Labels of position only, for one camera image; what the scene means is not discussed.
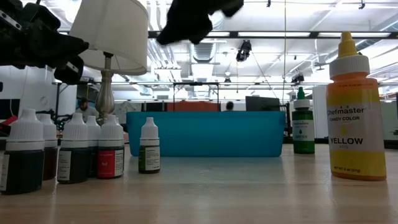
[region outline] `lamp base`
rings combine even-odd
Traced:
[[[104,52],[105,55],[105,69],[111,68],[112,54]],[[97,99],[95,101],[95,108],[99,112],[99,119],[97,120],[99,125],[103,125],[108,115],[114,110],[114,97],[112,92],[112,77],[113,72],[109,70],[101,71],[102,81],[101,89],[99,90]]]

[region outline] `white lampshade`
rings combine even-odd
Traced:
[[[103,70],[108,52],[113,73],[147,72],[148,12],[138,0],[82,0],[70,35],[90,43],[80,55],[87,67]]]

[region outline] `yellow cap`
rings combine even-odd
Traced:
[[[354,55],[358,55],[358,53],[351,32],[343,32],[341,34],[341,42],[338,45],[338,58]]]

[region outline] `green bottle cap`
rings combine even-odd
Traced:
[[[297,99],[305,100],[305,93],[304,93],[303,87],[298,88]]]

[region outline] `lamp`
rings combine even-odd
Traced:
[[[138,0],[82,0],[70,35],[90,43],[80,57],[101,71],[99,123],[114,110],[112,76],[147,72],[148,13]]]

